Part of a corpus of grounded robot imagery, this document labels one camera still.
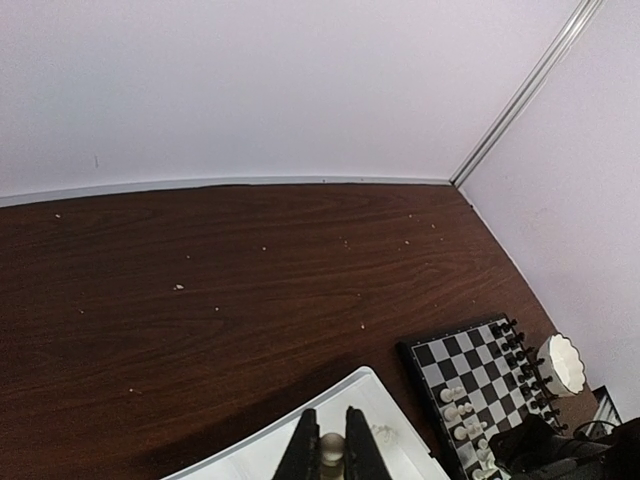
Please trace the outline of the white piece passed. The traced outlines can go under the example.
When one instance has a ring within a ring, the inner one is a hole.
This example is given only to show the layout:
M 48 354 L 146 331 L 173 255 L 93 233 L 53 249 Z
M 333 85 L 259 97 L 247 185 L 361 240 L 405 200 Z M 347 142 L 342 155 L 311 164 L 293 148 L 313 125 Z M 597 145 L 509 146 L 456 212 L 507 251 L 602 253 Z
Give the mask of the white piece passed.
M 470 403 L 466 403 L 464 405 L 459 405 L 459 406 L 453 405 L 453 406 L 448 407 L 444 411 L 443 416 L 444 416 L 446 421 L 453 422 L 458 417 L 462 417 L 462 416 L 464 416 L 466 414 L 469 414 L 473 410 L 474 410 L 474 408 Z

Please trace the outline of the white piece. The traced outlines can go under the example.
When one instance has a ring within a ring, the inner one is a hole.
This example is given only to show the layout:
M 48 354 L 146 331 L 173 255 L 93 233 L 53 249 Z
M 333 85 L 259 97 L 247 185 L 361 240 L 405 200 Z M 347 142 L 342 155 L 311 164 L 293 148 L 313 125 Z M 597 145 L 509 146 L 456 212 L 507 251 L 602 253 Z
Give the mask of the white piece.
M 439 393 L 442 403 L 448 404 L 453 402 L 457 396 L 464 394 L 465 390 L 462 386 L 454 386 L 453 388 L 445 387 Z

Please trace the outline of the black white chess board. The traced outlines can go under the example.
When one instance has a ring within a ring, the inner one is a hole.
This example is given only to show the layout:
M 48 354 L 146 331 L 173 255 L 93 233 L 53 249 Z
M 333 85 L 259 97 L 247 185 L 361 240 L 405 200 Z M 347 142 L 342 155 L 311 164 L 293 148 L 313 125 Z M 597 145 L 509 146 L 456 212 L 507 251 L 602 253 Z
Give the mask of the black white chess board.
M 470 479 L 484 467 L 476 455 L 479 439 L 508 431 L 530 415 L 541 417 L 562 433 L 560 410 L 552 401 L 538 372 L 534 348 L 525 345 L 526 334 L 515 319 L 489 317 L 470 326 L 432 336 L 401 340 L 396 348 L 416 390 L 422 409 L 436 430 L 442 464 L 452 479 Z M 462 386 L 464 394 L 448 404 L 440 391 Z M 443 413 L 450 406 L 470 403 L 474 410 L 453 422 Z M 484 432 L 458 441 L 456 426 L 486 422 Z

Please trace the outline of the white plastic compartment tray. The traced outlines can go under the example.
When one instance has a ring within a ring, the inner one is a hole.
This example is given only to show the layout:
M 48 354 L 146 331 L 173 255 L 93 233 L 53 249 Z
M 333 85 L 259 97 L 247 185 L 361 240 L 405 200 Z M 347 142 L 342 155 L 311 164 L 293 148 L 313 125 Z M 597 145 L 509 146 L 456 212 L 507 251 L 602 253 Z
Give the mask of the white plastic compartment tray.
M 347 409 L 362 411 L 393 479 L 446 479 L 374 370 L 361 366 L 334 386 L 244 440 L 171 474 L 171 479 L 270 479 L 307 409 L 316 413 L 323 460 L 346 458 Z

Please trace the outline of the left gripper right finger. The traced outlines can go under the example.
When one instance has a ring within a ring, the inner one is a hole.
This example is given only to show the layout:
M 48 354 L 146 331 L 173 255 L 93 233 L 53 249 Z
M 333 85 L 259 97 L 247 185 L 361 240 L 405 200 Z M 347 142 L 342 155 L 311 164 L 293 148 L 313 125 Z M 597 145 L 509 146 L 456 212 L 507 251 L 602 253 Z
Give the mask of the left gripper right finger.
M 346 411 L 344 478 L 349 480 L 391 480 L 380 450 L 362 410 Z

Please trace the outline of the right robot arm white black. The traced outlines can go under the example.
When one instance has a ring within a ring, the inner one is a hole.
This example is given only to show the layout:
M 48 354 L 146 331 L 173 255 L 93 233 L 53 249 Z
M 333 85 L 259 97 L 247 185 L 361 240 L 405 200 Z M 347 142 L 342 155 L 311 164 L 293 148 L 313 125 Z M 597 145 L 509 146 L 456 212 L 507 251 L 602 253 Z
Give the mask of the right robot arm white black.
M 512 479 L 637 479 L 639 420 L 596 441 L 560 435 L 541 417 L 489 440 L 497 467 Z

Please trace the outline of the white pawn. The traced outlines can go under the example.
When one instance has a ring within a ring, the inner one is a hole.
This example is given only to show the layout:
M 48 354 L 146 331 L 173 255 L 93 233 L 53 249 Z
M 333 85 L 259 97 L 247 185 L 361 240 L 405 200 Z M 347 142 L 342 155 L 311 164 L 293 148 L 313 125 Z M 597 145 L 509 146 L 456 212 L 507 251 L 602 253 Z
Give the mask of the white pawn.
M 326 433 L 320 438 L 321 480 L 343 480 L 345 469 L 345 439 L 338 433 Z

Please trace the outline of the white rook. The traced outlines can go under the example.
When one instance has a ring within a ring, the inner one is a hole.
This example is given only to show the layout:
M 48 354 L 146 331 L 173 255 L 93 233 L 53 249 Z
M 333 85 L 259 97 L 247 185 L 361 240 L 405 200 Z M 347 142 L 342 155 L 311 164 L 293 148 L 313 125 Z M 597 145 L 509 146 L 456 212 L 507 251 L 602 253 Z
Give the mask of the white rook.
M 479 435 L 484 432 L 484 429 L 488 426 L 488 424 L 484 421 L 476 422 L 470 425 L 458 425 L 454 429 L 454 438 L 458 441 L 463 441 L 466 438 L 471 438 L 473 436 Z

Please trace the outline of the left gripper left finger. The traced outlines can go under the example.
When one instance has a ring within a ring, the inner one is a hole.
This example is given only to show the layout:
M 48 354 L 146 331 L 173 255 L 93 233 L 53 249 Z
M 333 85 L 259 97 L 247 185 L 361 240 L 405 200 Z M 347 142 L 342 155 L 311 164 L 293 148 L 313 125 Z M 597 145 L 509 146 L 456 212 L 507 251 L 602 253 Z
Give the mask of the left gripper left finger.
M 272 479 L 320 479 L 320 435 L 314 409 L 302 412 Z

